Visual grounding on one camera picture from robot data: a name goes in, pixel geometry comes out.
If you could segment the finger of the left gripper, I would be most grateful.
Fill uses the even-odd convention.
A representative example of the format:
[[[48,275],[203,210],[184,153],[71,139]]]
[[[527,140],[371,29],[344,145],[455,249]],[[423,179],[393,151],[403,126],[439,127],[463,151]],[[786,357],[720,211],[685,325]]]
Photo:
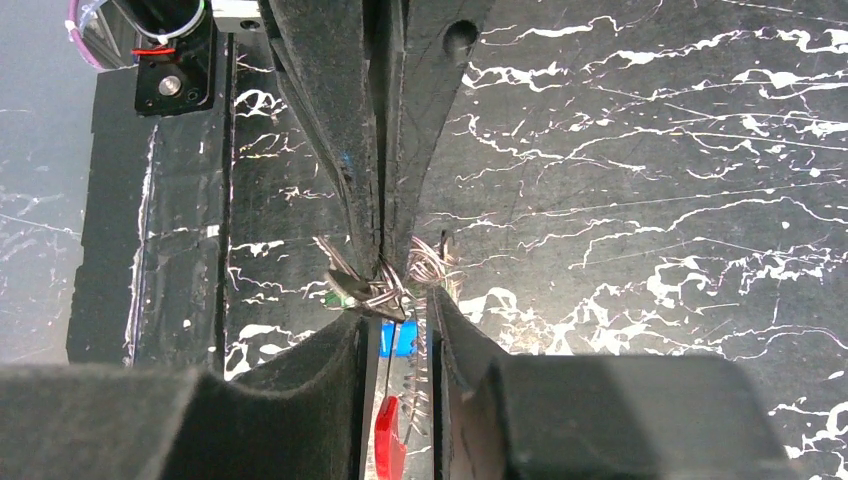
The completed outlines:
[[[343,204],[356,264],[371,274],[380,234],[363,4],[263,1],[260,9],[281,92]]]
[[[425,176],[490,1],[385,1],[380,21],[381,258],[403,275]]]

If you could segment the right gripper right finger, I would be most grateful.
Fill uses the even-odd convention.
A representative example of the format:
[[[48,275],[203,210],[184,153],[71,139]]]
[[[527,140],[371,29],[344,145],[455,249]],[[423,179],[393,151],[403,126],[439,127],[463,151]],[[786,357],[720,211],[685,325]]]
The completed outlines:
[[[715,356],[506,352],[427,292],[437,479],[796,479],[757,392]]]

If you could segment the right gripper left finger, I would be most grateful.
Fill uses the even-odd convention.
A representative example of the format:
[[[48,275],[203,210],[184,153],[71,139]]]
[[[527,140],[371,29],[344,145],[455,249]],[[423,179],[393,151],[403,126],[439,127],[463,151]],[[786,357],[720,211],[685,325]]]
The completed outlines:
[[[5,479],[357,479],[365,322],[231,380],[201,368],[1,371]]]

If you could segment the metal keyring red grip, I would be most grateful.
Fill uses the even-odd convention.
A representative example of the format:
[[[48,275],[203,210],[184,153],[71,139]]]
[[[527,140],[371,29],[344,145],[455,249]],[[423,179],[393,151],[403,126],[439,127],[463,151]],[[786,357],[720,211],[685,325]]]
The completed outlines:
[[[429,433],[425,425],[431,414],[425,293],[429,287],[440,286],[455,300],[462,284],[453,235],[442,231],[434,245],[414,236],[406,274],[401,276],[382,262],[373,279],[357,273],[326,238],[313,240],[330,262],[325,280],[331,294],[325,306],[370,314],[381,321],[379,354],[387,360],[388,371],[396,358],[408,360],[403,392],[392,394],[389,383],[384,383],[373,434],[376,476],[401,479],[412,435]]]

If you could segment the green key tag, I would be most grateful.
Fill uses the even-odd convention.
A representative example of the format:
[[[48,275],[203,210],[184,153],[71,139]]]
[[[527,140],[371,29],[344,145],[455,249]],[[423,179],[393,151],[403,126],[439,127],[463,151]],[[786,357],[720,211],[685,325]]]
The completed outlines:
[[[328,289],[321,299],[321,304],[329,310],[343,310],[355,304],[355,300],[344,293]]]

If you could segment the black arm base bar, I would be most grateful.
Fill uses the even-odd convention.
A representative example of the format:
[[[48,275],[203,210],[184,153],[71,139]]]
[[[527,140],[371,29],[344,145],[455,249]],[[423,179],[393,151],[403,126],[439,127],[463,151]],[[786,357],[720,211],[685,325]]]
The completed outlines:
[[[141,117],[136,74],[102,74],[66,351],[73,363],[220,369],[232,69],[210,109]]]

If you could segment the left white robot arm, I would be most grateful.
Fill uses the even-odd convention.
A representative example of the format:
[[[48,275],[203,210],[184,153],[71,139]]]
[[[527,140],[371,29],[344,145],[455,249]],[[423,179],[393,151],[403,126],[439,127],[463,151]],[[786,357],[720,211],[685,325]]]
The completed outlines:
[[[358,264],[406,268],[423,183],[488,1],[120,1],[144,39],[135,107],[206,109],[220,33],[263,35],[344,206]]]

